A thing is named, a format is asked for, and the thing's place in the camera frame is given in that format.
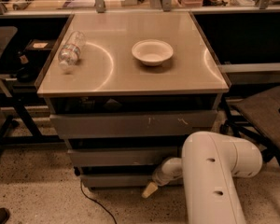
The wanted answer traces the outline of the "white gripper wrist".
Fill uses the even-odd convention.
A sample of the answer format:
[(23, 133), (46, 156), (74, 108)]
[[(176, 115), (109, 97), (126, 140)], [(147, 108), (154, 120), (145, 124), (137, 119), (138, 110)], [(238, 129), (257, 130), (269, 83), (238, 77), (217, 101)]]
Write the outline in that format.
[(145, 199), (157, 191), (158, 186), (162, 187), (167, 185), (171, 181), (171, 177), (163, 172), (161, 168), (157, 168), (152, 174), (152, 180), (154, 182), (149, 182), (142, 192), (142, 197)]

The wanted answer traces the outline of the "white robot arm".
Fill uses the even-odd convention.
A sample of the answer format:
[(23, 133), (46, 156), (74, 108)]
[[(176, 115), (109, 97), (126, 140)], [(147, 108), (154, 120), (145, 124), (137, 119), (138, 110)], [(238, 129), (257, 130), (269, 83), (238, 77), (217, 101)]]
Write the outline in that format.
[(196, 132), (184, 142), (179, 158), (169, 158), (158, 166), (142, 196), (147, 198), (181, 178), (188, 224), (246, 224), (233, 179), (253, 177), (261, 167), (260, 151), (250, 141)]

